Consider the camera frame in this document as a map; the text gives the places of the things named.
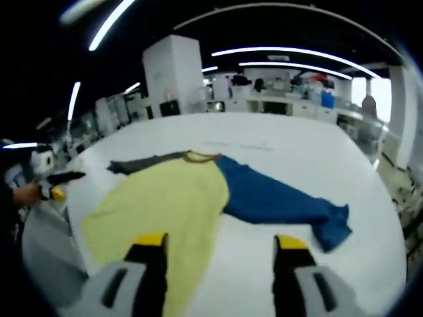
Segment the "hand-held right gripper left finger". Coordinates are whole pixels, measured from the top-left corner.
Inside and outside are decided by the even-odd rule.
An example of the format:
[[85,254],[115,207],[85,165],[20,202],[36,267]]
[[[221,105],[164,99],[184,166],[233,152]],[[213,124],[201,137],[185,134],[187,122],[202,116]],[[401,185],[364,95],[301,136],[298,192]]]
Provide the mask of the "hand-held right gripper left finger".
[[144,234],[123,260],[89,278],[78,316],[161,316],[167,292],[167,233]]

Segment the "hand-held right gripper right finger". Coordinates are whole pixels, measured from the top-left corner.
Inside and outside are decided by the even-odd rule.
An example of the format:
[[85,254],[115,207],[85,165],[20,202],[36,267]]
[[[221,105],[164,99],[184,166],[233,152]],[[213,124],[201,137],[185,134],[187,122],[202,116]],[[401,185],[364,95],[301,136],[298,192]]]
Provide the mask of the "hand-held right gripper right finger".
[[362,315],[354,290],[298,238],[274,237],[273,274],[276,316]]

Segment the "person's left hand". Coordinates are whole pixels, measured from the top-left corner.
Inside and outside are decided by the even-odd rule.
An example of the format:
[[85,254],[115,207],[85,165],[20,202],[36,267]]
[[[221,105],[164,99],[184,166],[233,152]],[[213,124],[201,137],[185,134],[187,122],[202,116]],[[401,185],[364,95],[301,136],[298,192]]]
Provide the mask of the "person's left hand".
[[31,182],[13,190],[13,201],[16,208],[32,206],[42,199],[40,186]]

